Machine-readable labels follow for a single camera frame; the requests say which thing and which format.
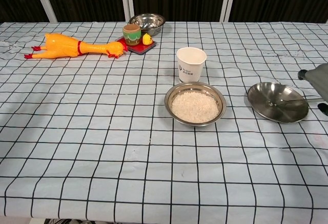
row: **green ceramic pot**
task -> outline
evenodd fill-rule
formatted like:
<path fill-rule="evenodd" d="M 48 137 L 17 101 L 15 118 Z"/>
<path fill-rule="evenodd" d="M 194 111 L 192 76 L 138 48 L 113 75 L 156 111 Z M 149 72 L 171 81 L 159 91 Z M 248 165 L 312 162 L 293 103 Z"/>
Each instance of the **green ceramic pot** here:
<path fill-rule="evenodd" d="M 123 27 L 123 36 L 129 46 L 136 46 L 140 43 L 141 29 L 136 24 L 127 24 Z"/>

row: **bowl of rice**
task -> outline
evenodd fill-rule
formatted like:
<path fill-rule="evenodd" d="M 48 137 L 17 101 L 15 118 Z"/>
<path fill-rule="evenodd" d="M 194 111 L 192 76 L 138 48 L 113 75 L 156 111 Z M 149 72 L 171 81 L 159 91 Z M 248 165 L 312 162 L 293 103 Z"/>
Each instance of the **bowl of rice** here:
<path fill-rule="evenodd" d="M 220 119 L 227 105 L 216 88 L 201 82 L 188 82 L 177 84 L 167 92 L 165 107 L 180 123 L 202 127 Z"/>

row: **table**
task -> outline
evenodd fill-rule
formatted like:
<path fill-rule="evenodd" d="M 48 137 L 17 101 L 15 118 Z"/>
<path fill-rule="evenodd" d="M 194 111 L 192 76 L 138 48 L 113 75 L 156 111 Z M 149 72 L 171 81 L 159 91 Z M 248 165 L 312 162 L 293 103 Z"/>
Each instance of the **table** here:
<path fill-rule="evenodd" d="M 246 98 L 258 82 L 317 96 L 297 72 L 328 62 L 327 24 L 167 22 L 145 55 L 24 59 L 46 32 L 107 43 L 123 25 L 1 25 L 1 215 L 328 222 L 328 117 L 311 104 L 304 121 L 279 124 Z M 205 50 L 200 81 L 227 101 L 204 128 L 177 123 L 163 105 L 187 45 Z"/>

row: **stainless steel bowl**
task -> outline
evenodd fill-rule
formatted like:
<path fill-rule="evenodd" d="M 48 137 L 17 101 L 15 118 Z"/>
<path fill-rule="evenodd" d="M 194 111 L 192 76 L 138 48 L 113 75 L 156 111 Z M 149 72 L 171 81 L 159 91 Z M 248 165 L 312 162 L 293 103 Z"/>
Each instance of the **stainless steel bowl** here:
<path fill-rule="evenodd" d="M 175 99 L 177 95 L 182 94 L 183 92 L 200 92 L 203 94 L 206 94 L 208 96 L 211 96 L 212 98 L 215 99 L 217 103 L 217 108 L 219 110 L 219 114 L 212 120 L 206 122 L 206 123 L 190 123 L 188 121 L 182 120 L 179 117 L 177 117 L 175 114 L 173 114 L 171 107 L 172 107 L 172 102 Z M 224 96 L 214 87 L 201 83 L 201 82 L 188 82 L 188 83 L 180 83 L 172 87 L 166 94 L 165 96 L 165 107 L 167 111 L 170 113 L 170 115 L 176 119 L 178 122 L 192 126 L 192 127 L 203 127 L 209 124 L 214 123 L 217 121 L 219 118 L 221 118 L 227 108 L 226 100 Z"/>
<path fill-rule="evenodd" d="M 295 123 L 303 120 L 308 112 L 307 101 L 292 88 L 271 82 L 257 83 L 247 94 L 253 109 L 261 116 L 280 123 Z"/>
<path fill-rule="evenodd" d="M 154 13 L 145 13 L 135 15 L 129 20 L 129 24 L 137 24 L 141 27 L 142 33 L 148 33 L 150 36 L 157 35 L 165 23 L 165 18 Z"/>

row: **white rice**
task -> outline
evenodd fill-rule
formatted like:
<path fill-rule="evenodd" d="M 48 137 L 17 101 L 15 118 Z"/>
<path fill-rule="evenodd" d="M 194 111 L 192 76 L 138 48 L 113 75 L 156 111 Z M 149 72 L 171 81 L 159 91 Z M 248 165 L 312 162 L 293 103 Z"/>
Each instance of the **white rice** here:
<path fill-rule="evenodd" d="M 184 92 L 172 101 L 173 114 L 190 123 L 205 123 L 218 114 L 214 98 L 199 92 Z"/>

